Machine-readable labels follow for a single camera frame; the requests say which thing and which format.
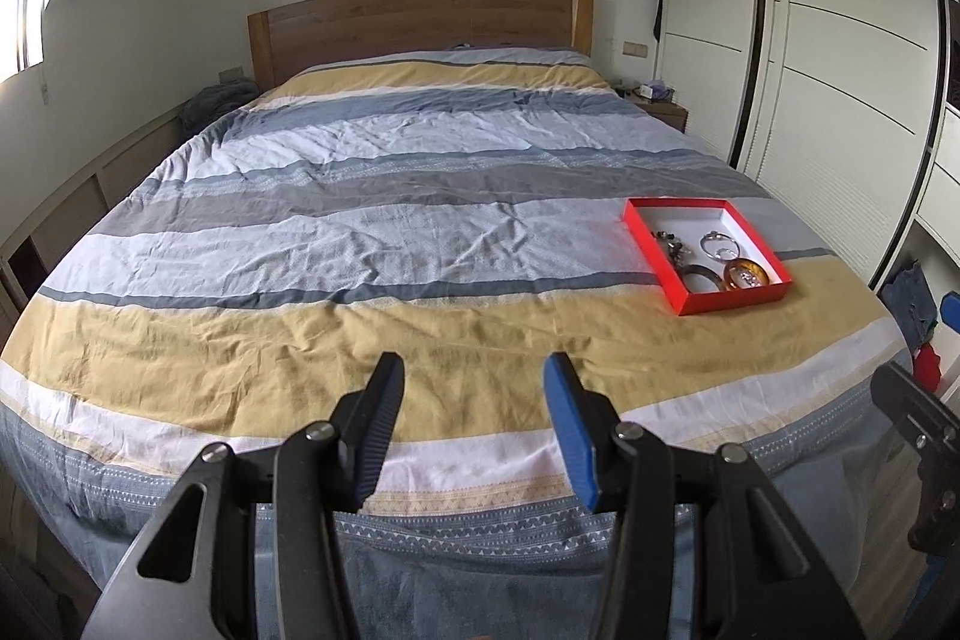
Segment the red jewelry box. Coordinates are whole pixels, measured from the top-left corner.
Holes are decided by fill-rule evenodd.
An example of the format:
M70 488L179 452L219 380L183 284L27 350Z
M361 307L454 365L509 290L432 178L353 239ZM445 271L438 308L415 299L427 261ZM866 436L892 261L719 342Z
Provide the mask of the red jewelry box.
M623 222L681 317L772 304L793 287L786 266L729 200L628 198Z

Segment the wooden headboard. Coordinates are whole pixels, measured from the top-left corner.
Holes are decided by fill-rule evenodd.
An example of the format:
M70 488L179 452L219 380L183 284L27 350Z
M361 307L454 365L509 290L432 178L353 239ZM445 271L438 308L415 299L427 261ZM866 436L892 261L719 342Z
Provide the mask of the wooden headboard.
M596 0L302 0L247 16L252 78L414 50L568 49L589 55Z

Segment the wooden nightstand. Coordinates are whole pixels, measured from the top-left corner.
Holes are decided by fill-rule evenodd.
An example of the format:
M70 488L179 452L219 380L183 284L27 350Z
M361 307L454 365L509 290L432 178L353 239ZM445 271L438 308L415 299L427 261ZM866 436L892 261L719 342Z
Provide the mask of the wooden nightstand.
M669 89L652 85L639 85L634 88L615 86L615 92L625 101L649 113L651 117L656 117L680 133L685 131L688 110L672 101L672 92Z

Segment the white sliding wardrobe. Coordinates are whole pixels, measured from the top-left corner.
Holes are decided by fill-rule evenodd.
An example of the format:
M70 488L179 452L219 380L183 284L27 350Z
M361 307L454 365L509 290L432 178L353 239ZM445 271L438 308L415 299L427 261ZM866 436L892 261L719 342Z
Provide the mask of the white sliding wardrobe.
M662 0L688 131L861 278L892 268L944 115L946 0Z

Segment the thin silver bangle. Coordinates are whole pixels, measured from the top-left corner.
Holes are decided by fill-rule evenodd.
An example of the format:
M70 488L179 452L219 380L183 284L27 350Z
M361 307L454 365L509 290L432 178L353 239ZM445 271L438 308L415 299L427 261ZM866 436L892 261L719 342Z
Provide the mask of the thin silver bangle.
M742 257L742 248L734 237L720 230L709 230L700 237L701 252L709 260L718 263L729 263Z

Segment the dark brown bangle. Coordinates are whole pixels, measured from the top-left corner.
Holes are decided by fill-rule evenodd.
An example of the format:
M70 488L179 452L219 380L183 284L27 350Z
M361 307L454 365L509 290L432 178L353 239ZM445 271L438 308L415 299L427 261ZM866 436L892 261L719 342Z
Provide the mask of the dark brown bangle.
M724 278L718 271L708 268L708 266L687 263L677 268L677 275L682 280L683 286L692 294L713 294L713 292L727 291Z

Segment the amber resin bangle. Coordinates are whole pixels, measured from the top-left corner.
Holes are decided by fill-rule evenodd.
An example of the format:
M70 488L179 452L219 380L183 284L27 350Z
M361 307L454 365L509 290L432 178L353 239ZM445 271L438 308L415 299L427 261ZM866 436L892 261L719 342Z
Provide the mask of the amber resin bangle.
M766 269L745 257L729 260L724 265L722 279L727 291L748 291L748 289L758 289L771 283Z

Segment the striped duvet bed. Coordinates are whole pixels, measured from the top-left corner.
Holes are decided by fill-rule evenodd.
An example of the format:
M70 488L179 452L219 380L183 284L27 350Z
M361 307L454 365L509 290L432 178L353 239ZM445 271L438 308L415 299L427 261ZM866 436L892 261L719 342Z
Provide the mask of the striped duvet bed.
M729 200L793 278L675 314L628 198ZM573 497L542 395L563 351L665 442L740 442L843 587L905 341L763 188L558 50L304 70L190 138L41 284L2 354L2 461L96 583L205 445L270 447L363 386L405 395L337 525L368 638L581 638L612 525Z

